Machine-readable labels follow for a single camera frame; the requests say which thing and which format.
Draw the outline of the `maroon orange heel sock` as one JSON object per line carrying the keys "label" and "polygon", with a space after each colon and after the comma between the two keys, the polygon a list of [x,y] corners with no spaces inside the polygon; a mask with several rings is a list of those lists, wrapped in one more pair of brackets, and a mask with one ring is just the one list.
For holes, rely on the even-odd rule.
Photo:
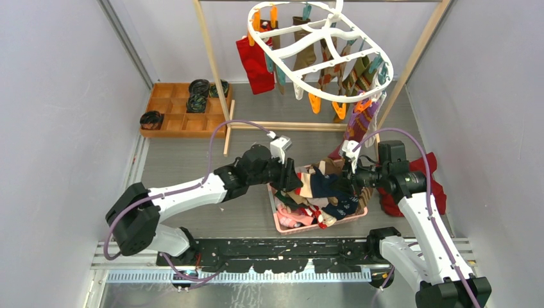
{"label": "maroon orange heel sock", "polygon": [[344,141],[340,142],[337,148],[333,150],[327,157],[332,160],[342,159],[343,155],[341,154],[341,150],[342,150],[343,144],[344,144]]}

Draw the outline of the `navy sock red cuff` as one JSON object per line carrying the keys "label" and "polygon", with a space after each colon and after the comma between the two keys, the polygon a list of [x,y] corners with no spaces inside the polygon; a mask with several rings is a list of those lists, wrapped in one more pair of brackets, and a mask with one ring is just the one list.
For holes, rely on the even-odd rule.
{"label": "navy sock red cuff", "polygon": [[333,187],[338,180],[336,174],[324,175],[319,169],[314,169],[313,173],[298,173],[298,178],[302,183],[300,188],[294,190],[294,193],[303,198],[328,198],[340,195],[339,190]]}

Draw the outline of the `white plastic clip hanger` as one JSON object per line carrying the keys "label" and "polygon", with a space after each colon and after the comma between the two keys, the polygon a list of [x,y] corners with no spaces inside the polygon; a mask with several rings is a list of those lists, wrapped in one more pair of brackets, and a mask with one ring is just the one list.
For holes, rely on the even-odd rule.
{"label": "white plastic clip hanger", "polygon": [[[259,15],[260,15],[259,19],[254,19],[253,20],[254,22],[259,23],[259,26],[257,28],[258,33],[263,34],[265,32],[269,32],[269,31],[273,31],[273,30],[279,30],[279,29],[282,29],[282,28],[288,28],[290,26],[293,26],[293,24],[290,24],[290,25],[287,25],[287,26],[279,26],[277,24],[277,21],[278,21],[278,9],[281,6],[289,6],[288,2],[278,2],[278,3],[279,3],[278,6],[274,6],[272,8],[271,7],[265,7],[265,8],[261,8],[259,10]],[[327,18],[328,14],[329,14],[329,12],[326,11],[326,10],[322,10],[319,7],[311,6],[311,5],[309,5],[309,3],[304,3],[303,4],[302,14],[300,16],[302,16],[304,20],[309,19],[310,22],[315,22],[315,21],[320,21],[320,20],[323,20],[323,19]],[[283,35],[277,35],[277,36],[274,36],[274,37],[265,38],[264,42],[270,49],[279,50],[279,49],[282,49],[282,48],[284,48],[286,46],[289,46],[289,45],[295,43],[296,41],[294,40],[294,32],[291,32],[291,33],[286,33],[286,34],[283,34]],[[334,35],[334,36],[332,36],[332,43],[333,43],[333,48],[330,49],[330,51],[332,51],[332,50],[337,51],[339,56],[346,56],[346,55],[356,53],[356,52],[359,52],[359,51],[370,48],[370,45],[368,43],[364,42],[360,37],[357,37],[357,38],[355,38],[353,40],[345,40],[345,39],[343,39],[341,37],[337,37],[337,36]],[[316,55],[316,61],[315,61],[314,65],[324,64],[325,62],[322,61],[321,48],[320,48],[319,41],[318,42],[311,42],[309,45],[311,45],[311,44],[314,45],[314,52],[315,52],[315,55]],[[288,56],[287,58],[282,59],[282,62],[292,72],[295,72],[295,71],[293,71],[293,67],[294,67],[296,55],[297,55],[297,53],[295,55]],[[360,90],[355,96],[360,96],[361,94],[366,94],[367,92],[375,90],[375,89],[377,89],[377,87],[383,85],[384,83],[390,84],[391,80],[393,78],[393,76],[392,77],[388,76],[388,67],[385,65],[384,60],[382,59],[382,57],[380,55],[375,54],[375,53],[370,53],[370,54],[368,54],[366,56],[369,56],[369,58],[371,60],[370,72],[375,73],[375,75],[374,75],[373,80],[371,82],[370,90],[368,90],[368,91]],[[340,65],[342,69],[345,68],[344,73],[343,73],[343,78],[345,78],[345,77],[347,77],[348,73],[352,70],[352,67],[353,67],[356,59],[362,58],[362,57],[357,57],[357,58],[354,58],[353,60],[350,60],[349,62],[346,62],[346,63],[343,63],[343,64],[337,64],[335,66]],[[278,68],[278,66],[272,61],[272,59],[271,59],[271,57],[269,55],[265,54],[265,60],[266,60],[267,68],[270,71],[277,73],[277,76],[278,76],[278,79],[279,79],[280,83],[283,83],[285,81],[289,81],[293,85],[293,81],[286,76],[285,72],[283,72],[282,70],[280,70]],[[319,80],[320,70],[318,70],[318,71],[316,71],[314,73],[309,73],[309,74],[303,75],[302,80],[305,81],[306,83],[308,83],[309,85],[311,85],[312,87],[315,87],[315,88],[319,89],[318,80]],[[383,91],[386,92],[386,89],[379,90],[379,91],[377,91],[376,94],[370,95],[367,98],[372,99],[372,100],[377,100],[377,97],[379,97]],[[338,84],[337,84],[336,79],[334,79],[333,81],[331,81],[327,85],[326,91],[324,93],[332,94],[332,95],[335,95],[335,96],[342,96],[342,97],[354,97],[354,96],[339,95],[338,91],[339,91]],[[301,100],[304,97],[307,97],[308,100],[309,100],[310,109],[312,110],[312,112],[314,114],[320,113],[322,104],[330,103],[332,105],[333,110],[336,113],[336,116],[338,118],[340,118],[340,119],[344,119],[348,112],[352,112],[352,110],[353,110],[353,108],[354,108],[354,106],[355,106],[355,104],[357,102],[362,101],[364,99],[367,99],[367,98],[364,98],[364,99],[361,99],[361,100],[359,100],[359,101],[357,101],[355,103],[338,103],[336,101],[329,101],[329,100],[326,100],[326,99],[322,99],[321,97],[311,95],[308,92],[303,92],[302,97],[300,99],[298,99],[296,97],[295,92],[294,92],[294,95],[295,95],[295,98],[297,100]]]}

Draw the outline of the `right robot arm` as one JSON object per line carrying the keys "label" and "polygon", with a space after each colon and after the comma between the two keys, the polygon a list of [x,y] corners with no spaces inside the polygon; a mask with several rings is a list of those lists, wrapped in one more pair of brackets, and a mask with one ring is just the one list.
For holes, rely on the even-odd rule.
{"label": "right robot arm", "polygon": [[382,189],[409,222],[419,251],[414,251],[394,227],[373,229],[367,236],[366,255],[374,263],[388,261],[415,293],[417,307],[485,307],[492,288],[463,259],[449,236],[431,193],[430,178],[412,171],[401,141],[378,144],[378,162],[359,162],[360,144],[344,141],[343,178],[356,191]]}

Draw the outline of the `maroon purple orange striped sock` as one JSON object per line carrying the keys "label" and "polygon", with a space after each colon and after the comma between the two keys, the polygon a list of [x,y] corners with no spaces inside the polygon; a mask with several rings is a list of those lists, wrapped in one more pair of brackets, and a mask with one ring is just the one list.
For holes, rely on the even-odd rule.
{"label": "maroon purple orange striped sock", "polygon": [[368,108],[374,101],[376,100],[367,98],[355,104],[348,120],[348,124],[346,125],[344,140],[357,142],[362,141],[371,120]]}

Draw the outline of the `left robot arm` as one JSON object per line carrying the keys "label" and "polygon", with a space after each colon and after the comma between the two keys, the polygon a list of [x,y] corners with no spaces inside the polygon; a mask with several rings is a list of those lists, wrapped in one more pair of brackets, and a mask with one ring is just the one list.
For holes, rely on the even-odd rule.
{"label": "left robot arm", "polygon": [[153,189],[145,188],[141,182],[131,184],[105,216],[109,226],[106,240],[115,239],[119,247],[115,255],[105,248],[105,257],[113,260],[154,250],[188,266],[197,256],[190,232],[165,226],[163,221],[196,207],[236,199],[253,185],[270,185],[290,192],[302,188],[303,182],[293,159],[280,160],[267,147],[256,144],[231,164],[197,180]]}

